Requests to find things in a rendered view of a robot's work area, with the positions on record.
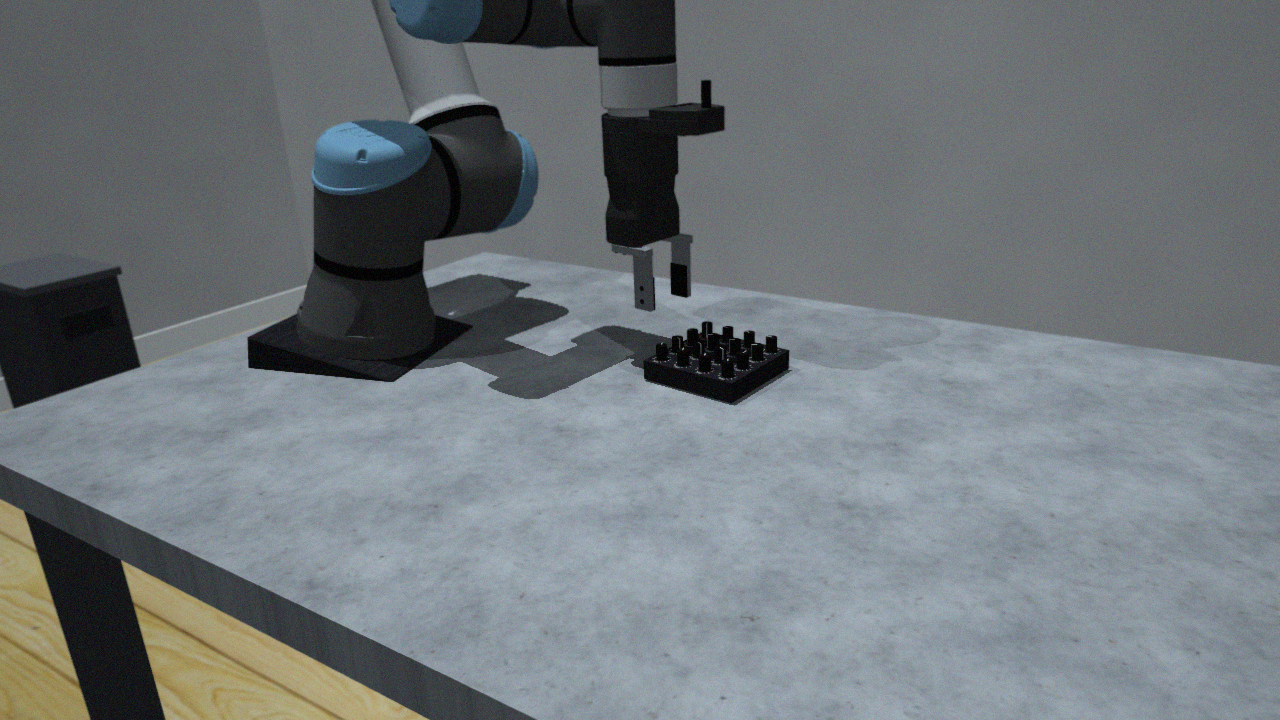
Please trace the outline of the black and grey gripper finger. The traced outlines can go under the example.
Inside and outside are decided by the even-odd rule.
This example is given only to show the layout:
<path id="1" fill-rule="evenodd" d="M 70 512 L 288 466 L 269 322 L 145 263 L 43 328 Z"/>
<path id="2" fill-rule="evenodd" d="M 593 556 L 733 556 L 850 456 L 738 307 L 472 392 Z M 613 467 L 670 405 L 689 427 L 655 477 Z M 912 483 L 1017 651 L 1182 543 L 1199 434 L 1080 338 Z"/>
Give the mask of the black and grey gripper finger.
<path id="1" fill-rule="evenodd" d="M 690 243 L 692 243 L 692 234 L 678 233 L 662 241 L 671 242 L 671 293 L 687 299 L 691 296 Z"/>
<path id="2" fill-rule="evenodd" d="M 634 296 L 635 307 L 654 311 L 655 310 L 655 282 L 653 277 L 653 249 L 649 247 L 627 247 L 617 243 L 612 243 L 612 252 L 623 252 L 625 255 L 634 255 Z"/>

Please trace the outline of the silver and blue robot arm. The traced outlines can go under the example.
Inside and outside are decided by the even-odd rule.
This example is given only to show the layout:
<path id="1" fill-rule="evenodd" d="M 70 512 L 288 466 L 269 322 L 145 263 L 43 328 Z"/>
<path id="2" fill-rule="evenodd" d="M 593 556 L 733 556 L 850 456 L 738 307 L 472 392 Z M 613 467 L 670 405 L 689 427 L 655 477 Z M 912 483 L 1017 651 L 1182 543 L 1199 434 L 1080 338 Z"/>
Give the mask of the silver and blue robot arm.
<path id="1" fill-rule="evenodd" d="M 676 29 L 675 0 L 371 3 L 411 119 L 317 138 L 297 334 L 323 354 L 381 360 L 433 343 L 425 241 L 515 225 L 538 193 L 532 147 L 480 97 L 462 42 L 598 47 L 600 67 L 646 67 L 676 61 Z"/>

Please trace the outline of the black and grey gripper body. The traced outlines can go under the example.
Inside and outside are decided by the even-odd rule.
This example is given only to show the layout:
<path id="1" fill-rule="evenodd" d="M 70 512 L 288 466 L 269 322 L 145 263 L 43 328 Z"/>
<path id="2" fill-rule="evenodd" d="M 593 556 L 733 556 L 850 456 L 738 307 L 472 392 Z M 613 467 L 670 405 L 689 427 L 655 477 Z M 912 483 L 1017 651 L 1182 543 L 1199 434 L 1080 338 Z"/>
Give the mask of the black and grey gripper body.
<path id="1" fill-rule="evenodd" d="M 678 234 L 678 136 L 724 129 L 724 106 L 710 104 L 710 79 L 701 79 L 701 102 L 676 105 L 677 63 L 666 65 L 599 67 L 609 243 L 640 247 Z"/>

